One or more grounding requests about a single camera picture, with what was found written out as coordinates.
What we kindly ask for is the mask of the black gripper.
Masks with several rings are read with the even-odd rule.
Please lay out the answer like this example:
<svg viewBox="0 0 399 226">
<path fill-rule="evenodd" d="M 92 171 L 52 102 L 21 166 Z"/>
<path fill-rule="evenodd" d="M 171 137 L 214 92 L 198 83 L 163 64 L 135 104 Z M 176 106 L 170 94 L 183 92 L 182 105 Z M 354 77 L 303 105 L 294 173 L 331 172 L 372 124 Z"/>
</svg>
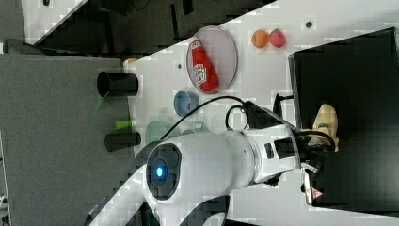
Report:
<svg viewBox="0 0 399 226">
<path fill-rule="evenodd" d="M 330 157 L 336 149 L 331 136 L 320 131 L 295 131 L 294 138 L 299 150 L 301 166 L 310 174 L 323 171 L 325 159 Z"/>
</svg>

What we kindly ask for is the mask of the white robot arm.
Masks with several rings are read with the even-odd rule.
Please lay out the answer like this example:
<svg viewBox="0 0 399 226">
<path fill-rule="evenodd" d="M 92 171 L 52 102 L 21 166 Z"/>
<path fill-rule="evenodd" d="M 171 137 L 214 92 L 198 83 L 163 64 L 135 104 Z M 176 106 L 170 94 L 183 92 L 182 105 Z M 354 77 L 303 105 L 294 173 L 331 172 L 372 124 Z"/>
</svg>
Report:
<svg viewBox="0 0 399 226">
<path fill-rule="evenodd" d="M 334 107 L 322 105 L 312 129 L 279 124 L 153 142 L 88 226 L 126 226 L 144 203 L 161 226 L 210 226 L 212 217 L 228 215 L 234 190 L 270 183 L 303 166 L 295 136 L 319 137 L 334 153 L 337 129 Z"/>
</svg>

